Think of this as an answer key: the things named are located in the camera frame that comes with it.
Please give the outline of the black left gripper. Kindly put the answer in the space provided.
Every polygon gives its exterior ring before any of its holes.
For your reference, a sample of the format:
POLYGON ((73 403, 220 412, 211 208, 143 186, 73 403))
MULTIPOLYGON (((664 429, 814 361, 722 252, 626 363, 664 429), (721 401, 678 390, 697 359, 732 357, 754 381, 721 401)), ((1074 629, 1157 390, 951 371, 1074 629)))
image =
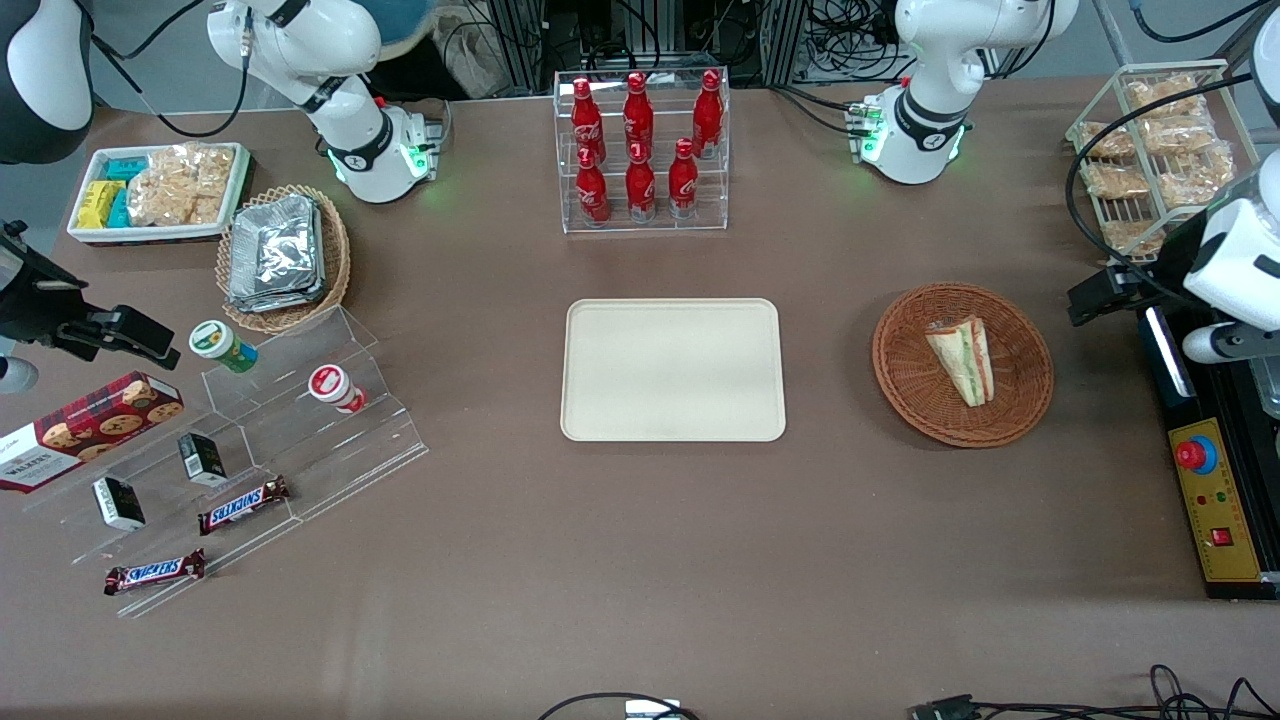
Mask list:
POLYGON ((1138 278, 1132 268, 1106 265, 1101 279, 1085 279, 1068 291, 1068 315, 1073 327, 1083 327, 1110 314, 1114 302, 1144 299, 1194 299, 1185 287, 1187 277, 1199 272, 1219 249, 1219 237, 1207 231, 1211 209, 1202 210, 1174 228, 1155 263, 1146 268, 1153 284, 1138 278))

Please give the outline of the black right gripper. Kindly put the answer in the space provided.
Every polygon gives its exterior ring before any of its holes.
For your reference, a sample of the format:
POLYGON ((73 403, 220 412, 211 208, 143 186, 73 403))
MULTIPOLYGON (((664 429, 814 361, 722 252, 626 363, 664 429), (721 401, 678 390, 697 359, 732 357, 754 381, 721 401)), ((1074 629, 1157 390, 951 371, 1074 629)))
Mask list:
POLYGON ((175 332, 127 305, 87 318, 88 283, 70 274, 22 237, 27 224, 3 223, 1 334, 24 345, 60 348, 87 363, 100 350, 142 357, 174 370, 175 332))

